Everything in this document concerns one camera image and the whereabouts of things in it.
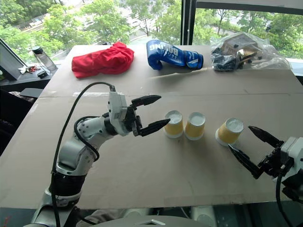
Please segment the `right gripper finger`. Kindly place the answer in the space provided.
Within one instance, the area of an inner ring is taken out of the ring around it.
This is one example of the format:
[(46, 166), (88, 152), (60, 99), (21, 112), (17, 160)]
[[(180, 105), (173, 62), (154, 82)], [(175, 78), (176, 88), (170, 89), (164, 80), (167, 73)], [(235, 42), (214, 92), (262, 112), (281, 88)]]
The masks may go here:
[(252, 174), (255, 179), (258, 179), (263, 171), (251, 162), (250, 158), (241, 150), (234, 147), (232, 144), (228, 144), (232, 154), (236, 157), (236, 159)]
[(277, 139), (275, 136), (271, 135), (269, 132), (256, 127), (256, 126), (248, 126), (251, 132), (259, 138), (261, 141), (268, 143), (270, 146), (276, 148), (280, 147), (283, 144), (282, 140)]

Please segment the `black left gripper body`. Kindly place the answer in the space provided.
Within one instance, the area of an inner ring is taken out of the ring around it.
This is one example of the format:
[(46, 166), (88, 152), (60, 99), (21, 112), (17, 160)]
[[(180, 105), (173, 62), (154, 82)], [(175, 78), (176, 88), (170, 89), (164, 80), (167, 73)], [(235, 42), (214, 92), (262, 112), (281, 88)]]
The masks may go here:
[(124, 126), (129, 132), (132, 132), (134, 136), (139, 136), (142, 134), (142, 122), (140, 116), (136, 114), (136, 110), (137, 107), (133, 104), (127, 107)]

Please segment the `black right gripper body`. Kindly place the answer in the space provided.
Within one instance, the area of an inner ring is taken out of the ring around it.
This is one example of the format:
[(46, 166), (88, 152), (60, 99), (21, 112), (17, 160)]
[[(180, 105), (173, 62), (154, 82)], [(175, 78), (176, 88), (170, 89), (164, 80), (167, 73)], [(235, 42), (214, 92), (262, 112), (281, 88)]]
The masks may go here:
[(284, 143), (281, 140), (275, 149), (258, 163), (258, 167), (273, 178), (278, 177), (282, 164), (287, 160), (287, 154), (281, 150)]

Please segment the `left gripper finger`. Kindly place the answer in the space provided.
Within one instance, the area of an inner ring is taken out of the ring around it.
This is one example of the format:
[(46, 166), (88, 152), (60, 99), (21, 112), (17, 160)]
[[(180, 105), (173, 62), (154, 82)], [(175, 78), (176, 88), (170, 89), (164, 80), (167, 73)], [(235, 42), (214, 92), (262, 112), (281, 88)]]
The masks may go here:
[(146, 128), (139, 130), (142, 137), (155, 133), (165, 127), (170, 122), (170, 118), (150, 123)]
[(159, 95), (147, 95), (147, 96), (142, 96), (136, 99), (131, 100), (131, 107), (136, 110), (138, 106), (142, 105), (150, 105), (157, 100), (159, 100), (161, 96)]

